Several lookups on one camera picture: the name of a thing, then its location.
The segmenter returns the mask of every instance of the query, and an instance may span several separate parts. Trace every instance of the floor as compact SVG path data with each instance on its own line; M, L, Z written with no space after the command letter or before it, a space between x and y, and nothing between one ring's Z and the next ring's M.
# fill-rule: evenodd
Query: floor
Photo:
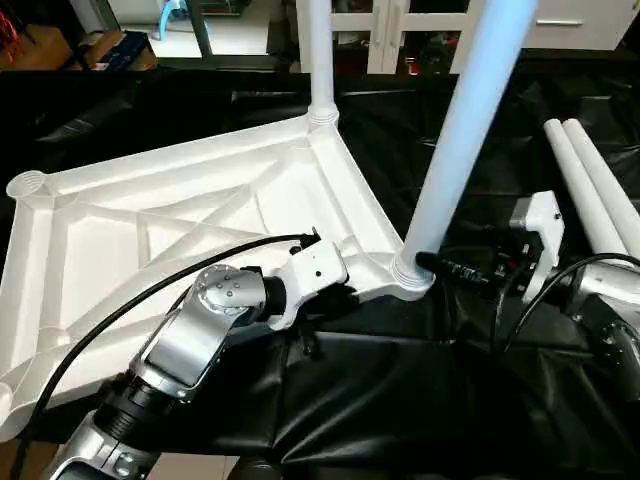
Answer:
M271 3L252 2L240 17L205 17L211 52L214 55L266 55ZM123 30L145 32L158 58L199 58L200 48L188 20L167 24L160 41L157 25L122 25Z
M17 447L15 440L0 443L0 480L9 478L9 471ZM29 459L23 473L23 480L37 480L47 466L58 446L36 442L31 447ZM226 480L238 457L162 454L151 471L149 480Z
M189 480L226 480L238 457L165 453L151 471L149 480L175 480L188 473Z

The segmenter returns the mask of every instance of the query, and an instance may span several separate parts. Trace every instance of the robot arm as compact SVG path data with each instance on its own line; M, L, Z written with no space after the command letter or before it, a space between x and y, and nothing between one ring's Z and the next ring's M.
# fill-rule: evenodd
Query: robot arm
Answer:
M259 268L213 265L200 272L182 308L163 323L56 455L44 479L144 479L157 461L163 421L189 403L232 344L293 325L300 307L347 270L335 245L320 240L273 277Z

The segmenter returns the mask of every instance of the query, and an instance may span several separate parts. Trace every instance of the black cable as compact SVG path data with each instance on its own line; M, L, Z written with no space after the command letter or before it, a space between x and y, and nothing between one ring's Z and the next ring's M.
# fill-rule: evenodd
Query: black cable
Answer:
M231 248L226 252L219 253L212 257L206 258L198 263L195 263L189 267L180 270L172 275L169 275L164 280L160 280L158 283L150 286L143 292L136 295L134 298L129 300L127 303L122 305L116 311L111 313L107 318L102 320L98 325L93 327L89 333L87 333L78 343L76 343L73 348L69 351L69 353L62 359L58 368L53 372L53 375L49 378L49 381L45 385L38 401L36 402L33 413L31 414L31 418L27 422L26 427L24 428L24 433L22 435L22 439L20 440L20 445L16 451L16 457L13 461L13 465L11 467L11 480L20 480L22 474L22 468L24 467L24 462L27 458L27 453L29 452L29 445L31 443L31 437L33 435L33 428L35 425L35 420L38 418L40 414L45 410L51 396L53 395L53 391L56 386L60 382L60 379L65 374L65 372L71 366L71 363L76 359L76 357L82 353L82 351L103 331L113 325L120 317L122 317L125 313L136 307L138 304L142 303L144 300L152 296L153 294L159 292L163 288L171 285L178 280L191 275L192 273L197 272L198 270L202 270L203 268L208 267L209 265L213 265L214 263L220 262L221 260L225 260L226 258L232 257L234 255L238 255L239 253L243 253L247 250L251 250L254 248L262 247L264 245L268 245L271 243L278 242L290 242L290 241L302 241L306 239L314 239L315 235L279 235L273 237L261 238L258 240L254 240L253 242L246 243L244 245L239 245L237 247Z
M498 295L498 303L496 304L496 310L493 315L493 321L491 322L491 330L489 333L489 348L491 353L496 353L498 351L498 341L497 341L497 332L500 330L500 324L502 323L502 315L504 313L504 304L509 294L509 291L513 288L514 283L522 275L523 272L527 270L529 264L524 262L518 268L514 270L514 272L509 276L504 286L500 289L500 294Z
M173 302L173 304L171 305L169 310L167 310L167 314L173 312L174 310L176 310L180 306L180 304L184 301L184 299L187 298L187 294L189 293L189 290L191 290L191 285L189 285L185 289L185 291L182 292L178 298L176 298L176 301Z
M533 298L531 303L527 305L527 308L523 310L518 320L518 323L516 324L514 329L511 331L511 333L507 337L507 340L504 344L504 348L502 349L502 353L506 353L507 351L509 351L514 340L520 334L522 327L524 327L525 323L527 323L527 320L531 318L533 311L538 307L538 305L540 305L540 303L542 303L542 301L549 294L549 292L553 290L553 288L562 281L562 279L578 271L582 267L585 267L591 263L596 263L603 260L623 260L632 265L635 265L636 267L640 267L640 260L630 255L624 255L622 253L599 253L597 255L593 255L591 257L587 257L578 262L575 262L569 265L568 267L564 268L563 270L559 271L556 275L554 275L554 277L551 280L545 283L542 290L540 290L540 292Z

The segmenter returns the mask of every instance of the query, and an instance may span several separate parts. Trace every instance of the black tablecloth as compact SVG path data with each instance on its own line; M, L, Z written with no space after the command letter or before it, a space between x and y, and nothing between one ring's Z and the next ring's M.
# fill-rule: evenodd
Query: black tablecloth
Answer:
M5 181L299 115L308 103L303 77L51 76L46 89L35 78L1 83L13 92L3 98L4 144L24 152L5 155ZM453 86L338 81L340 131L401 236ZM589 253L542 130L552 117L580 119L627 193L640 197L640 77L516 75L454 226L504 220L514 197L553 189L567 224L563 258ZM1 200L5 242L12 212ZM463 241L452 229L447 242ZM516 307L508 305L510 320ZM239 347L192 408L169 420L166 449L458 478L637 478L636 411L618 402L574 324L543 306L496 361L486 346L492 309L439 286L415 303L379 298L318 324L313 357L296 331ZM65 440L96 401L51 410L39 437Z

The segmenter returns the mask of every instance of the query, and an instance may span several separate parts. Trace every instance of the white tube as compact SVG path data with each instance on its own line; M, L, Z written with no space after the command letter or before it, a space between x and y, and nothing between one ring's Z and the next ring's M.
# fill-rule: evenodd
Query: white tube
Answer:
M553 153L594 253L627 253L607 209L559 120L544 124Z
M326 125L338 118L333 98L333 30L331 0L307 2L311 53L311 105L309 119Z
M509 81L537 0L486 0L469 60L456 86L438 146L413 214L395 279L409 292L426 291L433 275L416 253L438 252Z
M638 211L580 122L571 119L564 122L563 126L582 165L598 191L625 248L630 255L640 258L640 215L638 215Z

